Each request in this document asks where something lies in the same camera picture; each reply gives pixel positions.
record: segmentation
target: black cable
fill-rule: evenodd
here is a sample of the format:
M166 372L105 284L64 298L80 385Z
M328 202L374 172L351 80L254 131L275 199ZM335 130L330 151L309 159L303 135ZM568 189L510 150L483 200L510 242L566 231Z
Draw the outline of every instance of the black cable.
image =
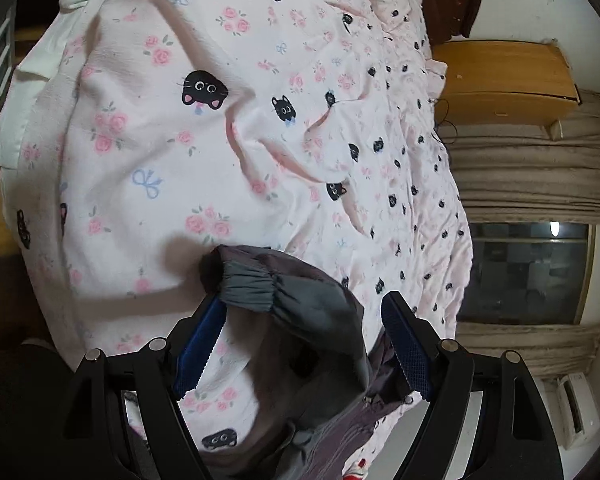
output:
M446 119L446 116L449 115L449 107L450 107L449 101L447 101L446 99L438 99L436 101L436 104L438 104L440 101L444 101L446 103L446 112L445 112L445 116L442 117L442 120L434 126L433 131L434 131L435 135L433 135L433 138L436 139L437 142L439 142L440 144L442 144L443 146L446 147L446 146L450 146L454 142L456 142L456 139L458 138L459 134L458 134L458 128L456 128L456 125ZM451 124L451 126L453 126L454 130L456 131L456 136L454 137L452 142L445 142L444 140L440 139L440 136L438 135L438 129L444 123Z

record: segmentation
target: bed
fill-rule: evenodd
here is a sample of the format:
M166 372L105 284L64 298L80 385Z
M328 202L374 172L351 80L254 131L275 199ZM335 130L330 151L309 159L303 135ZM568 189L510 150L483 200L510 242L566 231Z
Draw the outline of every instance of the bed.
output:
M4 215L62 357L135 351L203 297L218 244L292 254L365 307L399 290L440 337L455 332L472 247L435 134L445 65L422 0L60 0L0 116ZM225 473L278 423L284 384L251 378L269 326L229 312L180 409ZM363 478L399 417L344 464ZM137 407L131 425L142 434Z

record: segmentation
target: pink rose print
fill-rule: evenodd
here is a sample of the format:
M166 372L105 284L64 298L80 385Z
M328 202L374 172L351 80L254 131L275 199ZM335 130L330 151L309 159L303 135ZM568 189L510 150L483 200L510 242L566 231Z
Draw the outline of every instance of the pink rose print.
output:
M185 220L185 229L191 233L201 234L206 229L205 219L200 215L188 216Z
M184 396L184 399L182 399L182 405L185 408L191 408L195 403L196 396L193 394L193 392L187 392L187 394Z
M94 120L96 126L102 128L105 124L107 124L107 118L104 114L96 114L96 118Z
M291 76L291 78L289 78L289 84L291 86L298 86L299 88L302 88L302 76L299 74Z
M98 135L96 136L96 143L94 144L94 148L98 153L107 153L111 149L112 144L113 142L111 139L109 139L109 137Z
M225 355L227 352L229 351L229 347L227 346L226 343L219 341L218 343L216 343L216 353L222 357L223 355Z
M234 400L237 396L238 392L235 391L235 388L230 386L224 392L222 392L222 398L224 400Z
M152 62L154 65L166 65L171 60L171 50L167 50L166 48L156 48L154 50L154 55L152 57Z
M267 61L266 59L264 61L259 61L258 66L263 70L271 70L274 74L280 72L272 62Z
M191 142L192 135L189 132L180 132L176 136L176 140L181 144L189 144Z
M158 43L160 43L160 38L158 38L157 36L149 36L146 38L146 40L144 40L144 46L147 48L156 46Z
M226 238L231 234L231 226L229 222L219 220L218 222L214 222L211 232L217 237Z
M111 132L118 136L125 131L127 118L126 114L122 112L114 113L109 119L109 129Z
M92 218L89 220L88 232L90 235L96 235L102 231L102 222L99 218Z
M316 63L315 67L314 67L314 74L315 74L315 81L317 83L321 83L325 80L326 75L327 75L327 71L324 69L324 67L318 62Z
M151 291L151 283L146 278L139 278L136 280L135 284L136 293L138 294L146 294Z
M300 28L305 27L306 18L304 17L304 14L302 13L301 10L292 9L291 12L289 12L289 15L291 16L291 19L294 21L294 25L296 27L300 27Z
M276 16L276 11L273 7L269 7L269 25L275 25L278 22L278 17Z
M69 270L69 281L72 285L78 286L82 281L82 273L78 269Z
M250 27L251 25L247 20L238 20L238 25L236 25L235 28L238 30L238 32L247 32Z
M258 195L262 195L267 191L267 184L261 180L251 183L251 190Z
M338 78L338 86L344 90L350 90L353 85L353 79L347 74L341 74Z
M200 402L199 404L196 405L196 411L198 413L204 413L204 412L206 412L206 410L209 409L210 406L211 406L211 402Z
M22 156L29 163L29 169L32 170L34 168L34 161L40 158L40 150L36 144L31 145L27 143L22 147Z

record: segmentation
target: curtain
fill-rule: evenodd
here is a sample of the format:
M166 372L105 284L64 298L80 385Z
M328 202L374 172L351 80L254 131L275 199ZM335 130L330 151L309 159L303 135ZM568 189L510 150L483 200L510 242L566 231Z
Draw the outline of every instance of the curtain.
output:
M552 128L441 126L471 222L600 224L600 94Z
M469 352L500 357L517 351L533 377L588 372L600 343L600 325L494 325L459 322L456 340Z

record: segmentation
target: wooden cabinet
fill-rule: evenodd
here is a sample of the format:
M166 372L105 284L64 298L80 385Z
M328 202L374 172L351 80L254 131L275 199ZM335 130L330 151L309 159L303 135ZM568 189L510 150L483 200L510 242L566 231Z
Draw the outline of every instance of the wooden cabinet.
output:
M560 50L523 41L451 41L434 59L448 65L436 121L549 126L579 103Z

